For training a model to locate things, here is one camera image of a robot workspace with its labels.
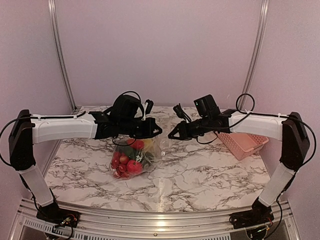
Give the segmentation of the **left aluminium frame post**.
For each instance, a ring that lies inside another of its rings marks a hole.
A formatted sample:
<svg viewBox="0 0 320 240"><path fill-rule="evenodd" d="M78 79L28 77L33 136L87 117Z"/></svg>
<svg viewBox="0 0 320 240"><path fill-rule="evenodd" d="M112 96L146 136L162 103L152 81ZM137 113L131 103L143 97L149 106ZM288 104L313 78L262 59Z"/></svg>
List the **left aluminium frame post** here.
<svg viewBox="0 0 320 240"><path fill-rule="evenodd" d="M62 76L62 82L65 88L70 109L72 112L74 112L77 109L77 106L76 106L76 102L72 92L68 71L67 71L67 67L64 59L55 0L48 0L48 10L49 10L55 50L57 54L58 65L59 65L59 69Z"/></svg>

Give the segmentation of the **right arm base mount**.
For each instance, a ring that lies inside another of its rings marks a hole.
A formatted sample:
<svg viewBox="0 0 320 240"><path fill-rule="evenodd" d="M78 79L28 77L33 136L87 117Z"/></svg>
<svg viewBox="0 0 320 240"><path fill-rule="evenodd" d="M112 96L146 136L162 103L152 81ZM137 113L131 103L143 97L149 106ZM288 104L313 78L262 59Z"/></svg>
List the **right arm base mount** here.
<svg viewBox="0 0 320 240"><path fill-rule="evenodd" d="M241 229L252 227L264 223L270 223L274 220L272 212L254 213L253 210L241 211L232 213L229 217L229 222L233 225L234 229Z"/></svg>

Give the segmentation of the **pink plastic basket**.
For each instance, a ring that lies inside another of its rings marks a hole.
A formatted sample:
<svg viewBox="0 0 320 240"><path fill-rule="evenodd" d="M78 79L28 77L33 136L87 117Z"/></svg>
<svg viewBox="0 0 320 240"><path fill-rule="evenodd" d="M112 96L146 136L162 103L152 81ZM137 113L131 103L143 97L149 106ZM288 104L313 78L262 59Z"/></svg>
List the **pink plastic basket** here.
<svg viewBox="0 0 320 240"><path fill-rule="evenodd" d="M269 142L265 136L248 133L221 132L217 136L239 161L257 153Z"/></svg>

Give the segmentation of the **aluminium front rail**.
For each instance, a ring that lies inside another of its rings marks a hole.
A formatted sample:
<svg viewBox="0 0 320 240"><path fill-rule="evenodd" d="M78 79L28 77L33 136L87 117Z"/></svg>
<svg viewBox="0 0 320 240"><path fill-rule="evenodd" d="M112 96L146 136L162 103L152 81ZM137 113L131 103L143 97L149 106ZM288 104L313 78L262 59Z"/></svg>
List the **aluminium front rail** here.
<svg viewBox="0 0 320 240"><path fill-rule="evenodd" d="M36 218L30 199L22 199L9 240L42 240L47 235L75 240L248 240L258 228L234 229L230 215L249 207L196 212L139 212L112 210L60 202L60 207L79 212L77 227L54 228Z"/></svg>

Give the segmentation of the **green fake pepper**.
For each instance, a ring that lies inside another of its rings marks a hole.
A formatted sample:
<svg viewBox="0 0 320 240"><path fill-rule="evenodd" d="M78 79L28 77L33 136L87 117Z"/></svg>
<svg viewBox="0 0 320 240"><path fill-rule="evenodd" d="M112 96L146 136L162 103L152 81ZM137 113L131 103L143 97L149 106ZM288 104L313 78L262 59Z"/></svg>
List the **green fake pepper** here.
<svg viewBox="0 0 320 240"><path fill-rule="evenodd" d="M133 149L130 146L116 146L116 152L120 153L120 156L127 156L130 160L135 160L137 162L142 163L146 157L143 150Z"/></svg>

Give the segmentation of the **clear zip top bag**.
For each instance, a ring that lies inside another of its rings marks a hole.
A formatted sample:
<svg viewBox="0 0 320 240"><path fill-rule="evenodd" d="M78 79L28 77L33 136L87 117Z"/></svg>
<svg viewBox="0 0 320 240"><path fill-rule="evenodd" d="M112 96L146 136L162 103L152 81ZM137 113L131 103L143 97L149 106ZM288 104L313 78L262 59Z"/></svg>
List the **clear zip top bag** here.
<svg viewBox="0 0 320 240"><path fill-rule="evenodd" d="M165 156L156 138L122 138L115 145L109 163L115 179L131 179L152 170Z"/></svg>

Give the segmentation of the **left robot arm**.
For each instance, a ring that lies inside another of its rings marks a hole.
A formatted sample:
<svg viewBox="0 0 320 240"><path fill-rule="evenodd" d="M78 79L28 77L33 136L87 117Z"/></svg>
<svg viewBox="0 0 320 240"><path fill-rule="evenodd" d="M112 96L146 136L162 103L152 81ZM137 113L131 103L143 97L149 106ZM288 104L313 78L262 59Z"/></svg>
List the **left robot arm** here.
<svg viewBox="0 0 320 240"><path fill-rule="evenodd" d="M107 139L120 135L134 140L151 139L163 132L155 118L149 117L153 102L142 103L132 91L119 95L113 105L104 111L89 111L74 115L38 115L21 110L8 137L9 162L22 182L38 202L38 213L53 223L70 215L59 207L34 157L33 146L65 139Z"/></svg>

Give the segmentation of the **yellow fake pepper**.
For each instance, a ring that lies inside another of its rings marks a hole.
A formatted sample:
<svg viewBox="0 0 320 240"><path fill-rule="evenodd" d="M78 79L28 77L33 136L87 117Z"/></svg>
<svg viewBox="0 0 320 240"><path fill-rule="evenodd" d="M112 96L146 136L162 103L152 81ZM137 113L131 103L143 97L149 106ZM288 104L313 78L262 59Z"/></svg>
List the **yellow fake pepper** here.
<svg viewBox="0 0 320 240"><path fill-rule="evenodd" d="M142 140L144 143L143 149L147 152L155 151L158 149L158 144L153 138L147 138Z"/></svg>

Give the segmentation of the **right aluminium frame post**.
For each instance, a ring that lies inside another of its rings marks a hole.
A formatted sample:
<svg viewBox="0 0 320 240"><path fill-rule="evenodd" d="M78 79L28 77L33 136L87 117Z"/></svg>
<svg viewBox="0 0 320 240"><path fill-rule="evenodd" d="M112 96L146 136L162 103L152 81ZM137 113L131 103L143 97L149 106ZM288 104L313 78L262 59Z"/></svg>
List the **right aluminium frame post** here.
<svg viewBox="0 0 320 240"><path fill-rule="evenodd" d="M253 45L253 50L252 50L248 70L247 70L246 77L244 80L243 88L241 91L242 95L249 94L250 88L253 83L256 67L258 64L260 52L261 52L264 37L265 37L268 12L269 12L269 5L270 5L269 0L262 0L261 1L255 41L254 41L254 45Z"/></svg>

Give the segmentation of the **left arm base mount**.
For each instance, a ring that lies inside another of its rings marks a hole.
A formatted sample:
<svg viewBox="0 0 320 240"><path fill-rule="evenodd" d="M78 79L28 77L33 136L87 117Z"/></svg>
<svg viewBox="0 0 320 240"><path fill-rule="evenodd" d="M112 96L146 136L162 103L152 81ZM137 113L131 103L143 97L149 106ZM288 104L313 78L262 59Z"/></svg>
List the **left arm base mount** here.
<svg viewBox="0 0 320 240"><path fill-rule="evenodd" d="M56 228L76 228L80 219L80 213L78 211L60 208L58 211L53 211L51 213L38 211L36 217L40 220L55 224Z"/></svg>

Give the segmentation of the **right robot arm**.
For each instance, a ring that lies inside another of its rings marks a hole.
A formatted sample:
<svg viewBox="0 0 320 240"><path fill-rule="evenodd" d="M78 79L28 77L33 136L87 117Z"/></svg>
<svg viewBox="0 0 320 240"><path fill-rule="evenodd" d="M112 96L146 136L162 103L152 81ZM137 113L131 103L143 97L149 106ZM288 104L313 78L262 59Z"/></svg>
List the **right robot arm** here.
<svg viewBox="0 0 320 240"><path fill-rule="evenodd" d="M193 121L182 120L168 134L172 140L188 141L209 132L225 134L247 134L266 137L281 144L279 164L269 182L256 198L249 211L244 211L245 220L258 224L271 212L272 204L291 185L300 168L308 159L311 128L303 122L297 112L290 114L257 113L236 109L221 111L212 95L194 100L200 116Z"/></svg>

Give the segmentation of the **aluminium frame post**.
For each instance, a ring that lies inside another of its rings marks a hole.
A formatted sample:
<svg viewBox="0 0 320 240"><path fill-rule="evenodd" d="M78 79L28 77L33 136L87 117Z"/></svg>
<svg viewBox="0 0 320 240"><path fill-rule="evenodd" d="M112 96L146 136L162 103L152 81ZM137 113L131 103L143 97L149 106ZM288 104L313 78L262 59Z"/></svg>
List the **aluminium frame post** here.
<svg viewBox="0 0 320 240"><path fill-rule="evenodd" d="M260 52L261 52L264 37L265 37L268 12L269 12L269 5L270 5L269 0L262 0L261 1L255 41L254 41L254 45L253 45L253 50L252 50L248 70L247 70L246 77L244 80L243 88L241 91L242 95L249 94L250 88L253 83L256 67L258 64Z"/></svg>
<svg viewBox="0 0 320 240"><path fill-rule="evenodd" d="M64 59L55 0L48 0L48 10L49 10L55 50L57 54L58 65L59 65L59 69L62 76L62 82L65 88L70 109L72 112L74 112L77 109L77 106L76 106L76 102L72 92L68 71L67 71L67 67Z"/></svg>

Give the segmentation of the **red fake pepper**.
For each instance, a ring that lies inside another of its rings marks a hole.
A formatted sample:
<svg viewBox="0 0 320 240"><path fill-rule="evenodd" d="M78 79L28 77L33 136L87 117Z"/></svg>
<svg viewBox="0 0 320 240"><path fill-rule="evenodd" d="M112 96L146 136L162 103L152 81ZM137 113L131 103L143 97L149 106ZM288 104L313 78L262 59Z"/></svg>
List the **red fake pepper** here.
<svg viewBox="0 0 320 240"><path fill-rule="evenodd" d="M145 143L141 139L129 138L126 140L126 143L129 147L131 147L135 150L142 150L145 147Z"/></svg>

